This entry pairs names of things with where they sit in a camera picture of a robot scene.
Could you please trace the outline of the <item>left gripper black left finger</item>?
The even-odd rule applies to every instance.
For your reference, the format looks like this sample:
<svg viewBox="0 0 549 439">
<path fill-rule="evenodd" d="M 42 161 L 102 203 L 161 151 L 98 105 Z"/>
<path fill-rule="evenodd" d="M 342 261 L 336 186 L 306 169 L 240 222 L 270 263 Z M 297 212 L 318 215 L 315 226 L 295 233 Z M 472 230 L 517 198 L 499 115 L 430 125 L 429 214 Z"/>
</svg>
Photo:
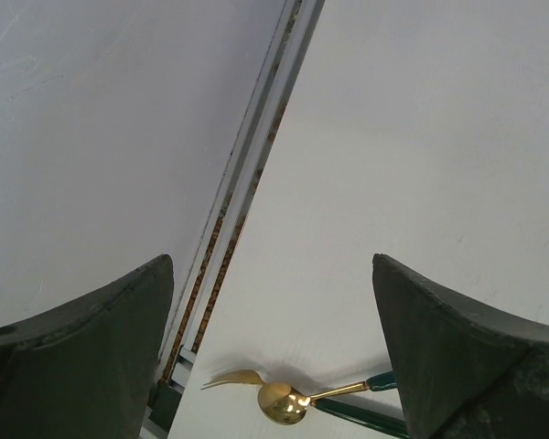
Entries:
<svg viewBox="0 0 549 439">
<path fill-rule="evenodd" d="M 174 293 L 162 254 L 0 327 L 0 438 L 136 438 Z"/>
</svg>

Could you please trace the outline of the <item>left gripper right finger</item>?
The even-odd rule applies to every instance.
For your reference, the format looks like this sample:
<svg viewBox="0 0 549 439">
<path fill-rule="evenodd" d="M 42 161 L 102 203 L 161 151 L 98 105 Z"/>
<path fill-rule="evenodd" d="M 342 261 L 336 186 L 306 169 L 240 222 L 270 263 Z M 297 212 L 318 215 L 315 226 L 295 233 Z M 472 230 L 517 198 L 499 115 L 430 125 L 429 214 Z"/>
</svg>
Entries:
<svg viewBox="0 0 549 439">
<path fill-rule="evenodd" d="M 549 438 L 549 326 L 385 254 L 372 284 L 412 438 Z"/>
</svg>

